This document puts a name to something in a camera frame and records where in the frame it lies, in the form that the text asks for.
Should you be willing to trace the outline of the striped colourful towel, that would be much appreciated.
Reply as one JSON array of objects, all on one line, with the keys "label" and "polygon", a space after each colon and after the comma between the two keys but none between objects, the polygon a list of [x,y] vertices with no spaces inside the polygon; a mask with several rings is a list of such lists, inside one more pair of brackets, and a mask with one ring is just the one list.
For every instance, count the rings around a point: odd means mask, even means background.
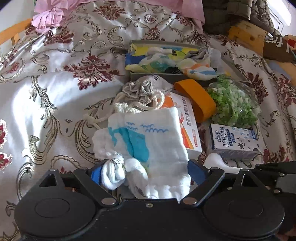
[{"label": "striped colourful towel", "polygon": [[126,54],[125,69],[133,73],[182,74],[194,80],[211,80],[218,76],[215,60],[221,56],[208,48],[208,57],[202,61],[185,58],[185,55],[200,48],[179,46],[138,46],[132,44]]}]

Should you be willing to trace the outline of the white blue whale cloth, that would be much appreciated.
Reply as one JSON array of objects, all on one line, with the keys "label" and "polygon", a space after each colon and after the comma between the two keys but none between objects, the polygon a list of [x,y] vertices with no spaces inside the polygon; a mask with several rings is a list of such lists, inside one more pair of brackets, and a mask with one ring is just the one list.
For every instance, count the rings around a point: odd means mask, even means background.
[{"label": "white blue whale cloth", "polygon": [[128,186],[136,198],[180,201],[189,194],[189,157],[177,108],[112,114],[108,127],[97,130],[92,141],[97,159],[123,156],[125,182],[121,185]]}]

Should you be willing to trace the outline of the white patterned sock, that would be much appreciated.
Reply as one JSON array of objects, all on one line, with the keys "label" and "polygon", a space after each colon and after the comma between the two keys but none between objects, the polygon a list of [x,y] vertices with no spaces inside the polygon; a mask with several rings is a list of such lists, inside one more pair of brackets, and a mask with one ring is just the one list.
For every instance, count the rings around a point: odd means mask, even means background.
[{"label": "white patterned sock", "polygon": [[125,182],[124,158],[115,154],[106,161],[101,170],[102,185],[108,190],[115,190]]}]

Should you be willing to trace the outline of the brown printed cloth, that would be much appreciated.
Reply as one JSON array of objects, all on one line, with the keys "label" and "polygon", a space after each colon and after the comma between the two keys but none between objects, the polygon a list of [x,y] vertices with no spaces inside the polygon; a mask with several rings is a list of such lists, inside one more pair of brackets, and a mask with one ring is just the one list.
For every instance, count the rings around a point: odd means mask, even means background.
[{"label": "brown printed cloth", "polygon": [[295,64],[295,36],[277,35],[264,42],[263,57]]}]

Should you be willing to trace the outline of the wooden bed rail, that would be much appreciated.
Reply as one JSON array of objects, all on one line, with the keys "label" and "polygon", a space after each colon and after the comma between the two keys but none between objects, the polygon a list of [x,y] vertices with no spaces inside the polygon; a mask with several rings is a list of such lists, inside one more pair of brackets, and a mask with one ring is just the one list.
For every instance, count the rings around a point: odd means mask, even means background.
[{"label": "wooden bed rail", "polygon": [[20,39],[19,34],[31,26],[31,21],[32,19],[26,19],[1,31],[0,44],[2,45],[7,41],[11,41],[11,44],[15,45],[16,42]]}]

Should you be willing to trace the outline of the orange white medicine box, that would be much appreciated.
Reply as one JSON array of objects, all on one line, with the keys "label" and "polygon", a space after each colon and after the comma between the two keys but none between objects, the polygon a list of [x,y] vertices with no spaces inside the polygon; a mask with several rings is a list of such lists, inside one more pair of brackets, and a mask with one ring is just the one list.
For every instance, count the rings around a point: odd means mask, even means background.
[{"label": "orange white medicine box", "polygon": [[189,159],[197,160],[202,153],[202,147],[191,101],[187,97],[170,92],[165,95],[162,107],[177,108],[184,146]]}]

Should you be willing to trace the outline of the bag of green pieces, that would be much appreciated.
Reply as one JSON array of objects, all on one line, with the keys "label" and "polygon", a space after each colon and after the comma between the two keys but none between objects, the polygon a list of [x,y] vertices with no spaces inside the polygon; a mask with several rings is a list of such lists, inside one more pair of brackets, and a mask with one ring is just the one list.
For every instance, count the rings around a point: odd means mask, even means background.
[{"label": "bag of green pieces", "polygon": [[237,128],[250,128],[257,123],[260,106],[252,89],[244,83],[220,75],[207,92],[216,104],[212,123]]}]

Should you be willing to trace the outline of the pink hanging sheet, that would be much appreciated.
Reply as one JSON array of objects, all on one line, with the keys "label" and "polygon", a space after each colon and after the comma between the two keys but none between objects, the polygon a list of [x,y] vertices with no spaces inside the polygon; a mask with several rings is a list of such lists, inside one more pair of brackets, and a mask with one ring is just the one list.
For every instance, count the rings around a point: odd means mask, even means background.
[{"label": "pink hanging sheet", "polygon": [[[90,1],[37,1],[32,19],[32,26],[37,33],[44,34],[52,27],[63,25],[65,18],[70,15],[79,5],[87,4]],[[205,16],[202,1],[168,0],[150,1],[143,0],[143,3],[165,6],[172,11],[177,11],[182,16],[193,19],[200,33],[203,33]]]}]

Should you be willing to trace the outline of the grey sock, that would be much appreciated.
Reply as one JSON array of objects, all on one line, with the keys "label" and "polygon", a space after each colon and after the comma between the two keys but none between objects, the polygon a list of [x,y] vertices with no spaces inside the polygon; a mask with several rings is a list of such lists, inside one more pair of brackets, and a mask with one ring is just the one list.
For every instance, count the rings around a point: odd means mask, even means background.
[{"label": "grey sock", "polygon": [[203,47],[200,48],[199,50],[191,50],[189,51],[186,55],[185,58],[190,58],[196,61],[202,61],[205,60],[208,57],[208,48]]}]

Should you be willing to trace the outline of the grey drawstring pouch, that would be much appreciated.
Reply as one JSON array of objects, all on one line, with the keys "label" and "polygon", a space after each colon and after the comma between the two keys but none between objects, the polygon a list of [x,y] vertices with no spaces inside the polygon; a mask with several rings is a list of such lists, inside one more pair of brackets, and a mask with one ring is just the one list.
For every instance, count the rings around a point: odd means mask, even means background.
[{"label": "grey drawstring pouch", "polygon": [[83,116],[89,124],[100,129],[99,123],[108,120],[114,113],[141,113],[160,109],[165,95],[173,90],[173,85],[158,75],[145,75],[136,81],[123,85],[113,99],[110,111],[103,117],[95,118],[89,114]]}]

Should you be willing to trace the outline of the white blue milk carton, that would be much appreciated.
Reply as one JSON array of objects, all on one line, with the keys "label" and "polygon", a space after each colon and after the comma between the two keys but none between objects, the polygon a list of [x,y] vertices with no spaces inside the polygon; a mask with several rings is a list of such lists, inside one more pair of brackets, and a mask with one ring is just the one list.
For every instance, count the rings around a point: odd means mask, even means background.
[{"label": "white blue milk carton", "polygon": [[212,123],[208,151],[224,159],[253,159],[260,153],[260,146],[253,130]]}]

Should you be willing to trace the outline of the orange band roll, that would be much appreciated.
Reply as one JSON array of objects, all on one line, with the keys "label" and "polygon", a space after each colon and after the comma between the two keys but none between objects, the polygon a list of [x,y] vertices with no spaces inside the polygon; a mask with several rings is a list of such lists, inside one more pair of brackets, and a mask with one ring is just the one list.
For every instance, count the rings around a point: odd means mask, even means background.
[{"label": "orange band roll", "polygon": [[174,83],[174,89],[192,103],[197,123],[203,123],[216,112],[216,103],[208,92],[195,80],[185,79]]}]

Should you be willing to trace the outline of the wooden bunk bed frame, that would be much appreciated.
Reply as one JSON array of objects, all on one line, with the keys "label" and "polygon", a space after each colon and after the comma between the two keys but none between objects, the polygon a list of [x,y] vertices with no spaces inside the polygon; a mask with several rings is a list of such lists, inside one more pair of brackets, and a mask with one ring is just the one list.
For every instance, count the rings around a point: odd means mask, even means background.
[{"label": "wooden bunk bed frame", "polygon": [[233,25],[228,38],[262,56],[267,31],[247,21]]}]

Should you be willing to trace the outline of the floral satin bed cover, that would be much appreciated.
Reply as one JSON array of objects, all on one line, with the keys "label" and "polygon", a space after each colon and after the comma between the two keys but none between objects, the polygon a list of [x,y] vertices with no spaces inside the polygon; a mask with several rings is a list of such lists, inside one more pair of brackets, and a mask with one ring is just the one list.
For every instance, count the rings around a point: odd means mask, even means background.
[{"label": "floral satin bed cover", "polygon": [[17,240],[14,210],[48,169],[69,173],[98,163],[95,128],[84,118],[109,112],[129,81],[132,40],[162,40],[218,49],[254,90],[263,141],[252,162],[295,160],[295,88],[255,52],[222,35],[201,35],[192,20],[140,1],[82,4],[65,25],[41,35],[29,29],[1,59],[1,240]]}]

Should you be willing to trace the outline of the grey tray with yellow picture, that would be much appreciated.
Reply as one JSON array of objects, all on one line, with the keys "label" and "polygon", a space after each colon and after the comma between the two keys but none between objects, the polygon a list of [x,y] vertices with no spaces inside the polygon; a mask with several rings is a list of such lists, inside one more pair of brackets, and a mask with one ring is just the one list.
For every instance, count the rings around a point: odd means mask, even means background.
[{"label": "grey tray with yellow picture", "polygon": [[220,75],[239,79],[239,72],[219,50],[156,40],[133,40],[125,57],[125,69],[134,74],[158,74],[210,81]]}]

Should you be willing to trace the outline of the brown quilted jacket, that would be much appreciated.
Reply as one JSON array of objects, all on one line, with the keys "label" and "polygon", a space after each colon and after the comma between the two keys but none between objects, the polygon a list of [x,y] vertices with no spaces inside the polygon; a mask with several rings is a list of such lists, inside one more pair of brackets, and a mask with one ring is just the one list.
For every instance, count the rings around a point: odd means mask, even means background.
[{"label": "brown quilted jacket", "polygon": [[202,4],[205,16],[203,30],[208,34],[227,35],[230,28],[242,20],[272,36],[280,34],[274,28],[265,0],[205,0]]}]

